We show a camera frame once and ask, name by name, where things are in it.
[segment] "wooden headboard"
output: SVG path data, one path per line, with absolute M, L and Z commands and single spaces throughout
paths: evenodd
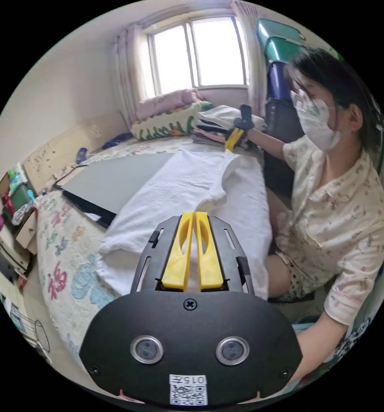
M 39 147 L 23 162 L 30 184 L 39 193 L 54 173 L 76 162 L 77 151 L 81 147 L 92 152 L 126 132 L 120 112 L 107 113 L 78 124 Z

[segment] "screw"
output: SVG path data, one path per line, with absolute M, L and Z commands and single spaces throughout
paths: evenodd
M 194 300 L 194 299 L 186 299 L 184 302 L 183 302 L 183 307 L 186 309 L 186 310 L 194 310 L 194 309 L 196 309 L 196 306 L 197 306 L 198 304 L 196 303 L 196 300 Z
M 279 372 L 279 377 L 280 377 L 280 379 L 286 379 L 289 374 L 290 374 L 290 370 L 289 370 L 288 368 L 283 368 L 283 369 Z
M 99 370 L 99 368 L 98 368 L 96 365 L 92 365 L 92 366 L 89 368 L 89 373 L 90 373 L 91 375 L 100 375 L 100 374 L 101 374 L 101 371 Z

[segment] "bedsheet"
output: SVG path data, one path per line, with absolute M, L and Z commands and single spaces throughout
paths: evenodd
M 148 142 L 132 139 L 94 155 L 84 164 L 129 155 L 171 153 L 180 148 L 205 152 L 223 150 L 194 144 L 190 137 Z M 49 191 L 53 182 L 72 167 L 54 175 L 46 185 L 48 193 L 37 198 L 40 206 L 37 259 L 39 280 L 52 322 L 73 358 L 83 367 L 79 349 L 89 323 L 117 295 L 100 280 L 95 270 L 94 258 L 105 230 L 73 208 L 60 191 Z

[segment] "floor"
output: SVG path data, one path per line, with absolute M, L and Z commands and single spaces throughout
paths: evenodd
M 48 355 L 52 361 L 52 366 L 54 369 L 71 381 L 79 383 L 80 385 L 92 389 L 93 391 L 110 395 L 100 389 L 92 381 L 87 372 L 73 360 L 72 356 L 69 354 L 69 351 L 66 349 L 66 346 L 60 339 L 60 336 L 50 319 L 50 314 L 43 299 L 37 265 L 35 265 L 29 274 L 27 284 L 23 290 L 23 299 L 27 315 L 32 319 L 38 319 L 45 329 L 50 344 L 50 352 Z

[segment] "white face mask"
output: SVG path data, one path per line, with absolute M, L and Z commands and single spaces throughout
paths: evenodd
M 311 100 L 303 90 L 298 95 L 291 91 L 291 99 L 308 139 L 322 151 L 335 147 L 341 138 L 341 132 L 334 132 L 328 126 L 330 108 L 322 100 Z

